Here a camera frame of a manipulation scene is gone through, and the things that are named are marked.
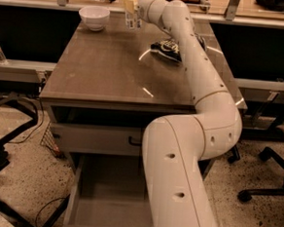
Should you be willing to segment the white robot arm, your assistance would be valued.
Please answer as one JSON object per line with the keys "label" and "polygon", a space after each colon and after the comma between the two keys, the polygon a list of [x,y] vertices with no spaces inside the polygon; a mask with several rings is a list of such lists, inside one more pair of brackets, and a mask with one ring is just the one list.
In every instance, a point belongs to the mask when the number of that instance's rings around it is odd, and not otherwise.
{"label": "white robot arm", "polygon": [[179,47],[195,113],[152,121],[142,138],[154,227],[218,227],[198,161],[231,150],[242,121],[231,93],[200,46],[187,5],[179,0],[123,0],[124,9],[169,34]]}

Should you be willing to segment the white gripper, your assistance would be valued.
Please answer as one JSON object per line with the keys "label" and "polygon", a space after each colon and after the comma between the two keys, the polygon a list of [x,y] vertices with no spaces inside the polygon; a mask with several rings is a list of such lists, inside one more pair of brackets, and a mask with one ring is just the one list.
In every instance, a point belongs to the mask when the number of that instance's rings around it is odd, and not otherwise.
{"label": "white gripper", "polygon": [[146,22],[158,22],[163,10],[163,0],[122,0],[124,9],[138,15]]}

